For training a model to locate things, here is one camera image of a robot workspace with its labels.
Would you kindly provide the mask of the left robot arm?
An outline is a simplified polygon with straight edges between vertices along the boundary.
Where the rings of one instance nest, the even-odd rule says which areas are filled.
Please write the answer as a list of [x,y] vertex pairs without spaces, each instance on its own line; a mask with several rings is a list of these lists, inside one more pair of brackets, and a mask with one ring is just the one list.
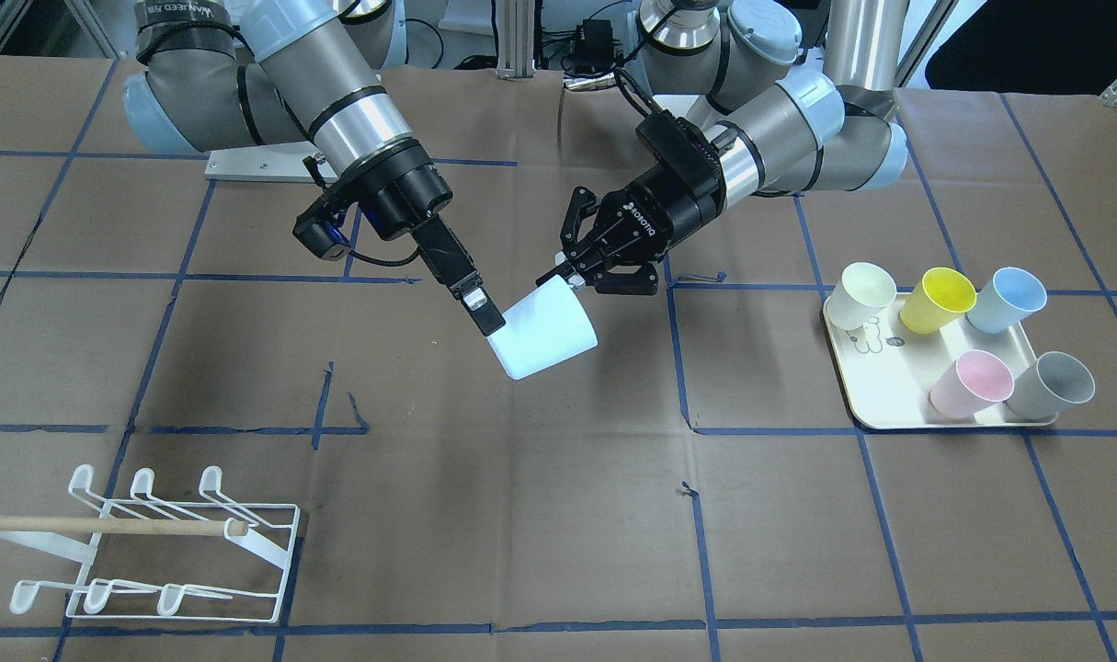
[[596,196],[572,192],[540,286],[651,296],[657,263],[751,196],[889,186],[907,162],[895,122],[906,1],[831,1],[822,67],[798,63],[798,17],[776,1],[645,1],[613,71],[642,112],[652,167]]

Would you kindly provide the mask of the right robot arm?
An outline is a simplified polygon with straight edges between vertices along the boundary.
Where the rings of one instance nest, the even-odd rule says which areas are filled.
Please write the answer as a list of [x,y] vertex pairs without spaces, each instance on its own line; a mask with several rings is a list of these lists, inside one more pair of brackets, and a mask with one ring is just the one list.
[[504,325],[454,231],[439,213],[452,198],[427,151],[328,1],[252,1],[233,21],[221,1],[137,1],[139,63],[124,108],[159,154],[304,140],[336,181],[293,227],[311,253],[334,261],[352,246],[349,210],[390,242],[410,234],[484,336]]

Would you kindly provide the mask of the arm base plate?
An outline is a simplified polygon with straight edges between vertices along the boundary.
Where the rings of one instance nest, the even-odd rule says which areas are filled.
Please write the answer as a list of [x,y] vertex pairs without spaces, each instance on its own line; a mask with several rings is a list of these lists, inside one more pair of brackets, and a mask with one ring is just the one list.
[[313,183],[304,159],[319,154],[308,142],[212,151],[206,179],[235,183]]

